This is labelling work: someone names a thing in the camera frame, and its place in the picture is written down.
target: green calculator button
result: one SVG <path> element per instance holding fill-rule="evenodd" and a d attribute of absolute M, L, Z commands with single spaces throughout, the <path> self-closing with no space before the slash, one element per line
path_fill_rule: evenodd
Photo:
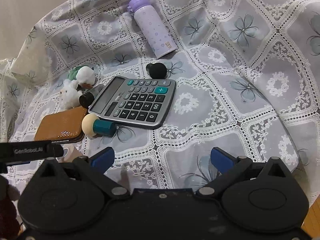
<path fill-rule="evenodd" d="M 165 94 L 168 92 L 168 88 L 165 87 L 157 87 L 155 89 L 155 94 Z"/>

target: purple bottle lid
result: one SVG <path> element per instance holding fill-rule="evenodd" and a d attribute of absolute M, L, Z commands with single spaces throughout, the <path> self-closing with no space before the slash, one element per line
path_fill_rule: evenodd
<path fill-rule="evenodd" d="M 132 16 L 138 9 L 147 5 L 151 5 L 149 0 L 131 0 L 127 7 L 127 11 Z"/>

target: purple thermos bottle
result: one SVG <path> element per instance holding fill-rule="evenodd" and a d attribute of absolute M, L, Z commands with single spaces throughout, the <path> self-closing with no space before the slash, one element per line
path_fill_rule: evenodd
<path fill-rule="evenodd" d="M 147 38 L 156 58 L 178 48 L 149 0 L 131 0 L 127 10 Z"/>

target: fluffy white toy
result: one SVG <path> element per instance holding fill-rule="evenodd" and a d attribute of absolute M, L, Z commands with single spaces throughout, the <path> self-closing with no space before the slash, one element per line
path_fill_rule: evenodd
<path fill-rule="evenodd" d="M 71 70 L 68 78 L 70 80 L 76 79 L 83 88 L 91 89 L 96 81 L 94 70 L 88 66 L 78 66 Z"/>
<path fill-rule="evenodd" d="M 80 106 L 79 97 L 82 95 L 82 92 L 77 91 L 77 87 L 77 80 L 64 80 L 63 87 L 60 90 L 60 107 L 63 110 L 68 110 Z"/>

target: brown wallet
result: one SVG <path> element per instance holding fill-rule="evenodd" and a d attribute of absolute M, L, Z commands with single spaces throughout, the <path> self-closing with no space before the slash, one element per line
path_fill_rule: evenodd
<path fill-rule="evenodd" d="M 35 141 L 51 140 L 56 143 L 73 143 L 83 139 L 81 123 L 87 114 L 82 106 L 46 115 L 37 130 Z"/>

